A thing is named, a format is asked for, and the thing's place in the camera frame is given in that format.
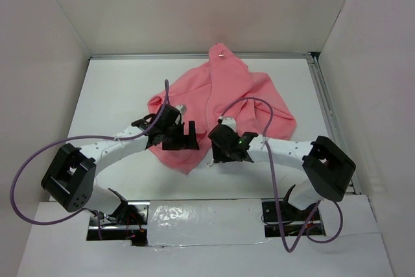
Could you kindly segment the pink zip jacket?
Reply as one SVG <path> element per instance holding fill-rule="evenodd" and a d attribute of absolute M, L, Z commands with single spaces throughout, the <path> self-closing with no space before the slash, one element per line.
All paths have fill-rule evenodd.
<path fill-rule="evenodd" d="M 150 151 L 165 166 L 189 174 L 211 148 L 209 132 L 225 114 L 234 117 L 237 133 L 265 132 L 276 139 L 291 139 L 296 120 L 267 73 L 252 73 L 223 43 L 209 49 L 209 60 L 185 72 L 169 91 L 154 95 L 148 110 L 156 113 L 164 99 L 172 106 L 183 104 L 184 122 L 194 121 L 199 150 L 165 151 L 160 145 Z"/>

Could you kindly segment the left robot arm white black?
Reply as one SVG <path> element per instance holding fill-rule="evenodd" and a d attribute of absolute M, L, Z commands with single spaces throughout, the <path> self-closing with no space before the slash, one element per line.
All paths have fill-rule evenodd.
<path fill-rule="evenodd" d="M 128 201 L 113 189 L 95 185 L 96 176 L 105 168 L 129 155 L 143 152 L 161 144 L 170 151 L 198 150 L 196 124 L 174 122 L 170 126 L 150 128 L 144 119 L 130 126 L 109 140 L 76 147 L 62 145 L 41 180 L 41 187 L 66 211 L 82 208 L 99 211 L 113 224 L 121 224 L 128 217 Z"/>

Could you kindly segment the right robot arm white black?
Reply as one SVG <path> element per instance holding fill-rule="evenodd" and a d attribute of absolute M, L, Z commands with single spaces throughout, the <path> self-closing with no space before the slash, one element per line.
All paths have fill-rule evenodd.
<path fill-rule="evenodd" d="M 253 132 L 242 136 L 231 132 L 210 134 L 214 162 L 266 162 L 303 171 L 306 180 L 291 187 L 284 196 L 283 212 L 290 220 L 321 200 L 341 202 L 356 170 L 355 162 L 331 139 L 318 136 L 314 141 L 287 141 L 266 138 Z"/>

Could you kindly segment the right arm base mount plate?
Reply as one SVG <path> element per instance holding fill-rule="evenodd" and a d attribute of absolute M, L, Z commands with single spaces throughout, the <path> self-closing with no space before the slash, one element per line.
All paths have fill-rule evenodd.
<path fill-rule="evenodd" d="M 281 223 L 283 225 L 285 235 L 289 237 L 297 236 L 305 220 L 314 208 L 314 204 L 310 205 L 305 210 L 298 210 L 288 204 L 282 203 L 282 201 L 279 203 L 281 208 Z M 275 202 L 273 200 L 263 200 L 261 204 L 263 211 L 261 221 L 264 224 L 265 237 L 280 237 L 281 234 L 279 232 Z M 316 211 L 311 217 L 302 235 L 306 235 L 307 230 L 309 230 L 310 235 L 326 234 L 319 211 Z"/>

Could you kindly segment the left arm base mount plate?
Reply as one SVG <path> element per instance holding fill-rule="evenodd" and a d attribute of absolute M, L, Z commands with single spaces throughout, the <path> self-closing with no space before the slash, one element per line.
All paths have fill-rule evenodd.
<path fill-rule="evenodd" d="M 129 201 L 119 217 L 91 211 L 86 240 L 127 241 L 133 246 L 147 246 L 149 208 L 149 201 Z"/>

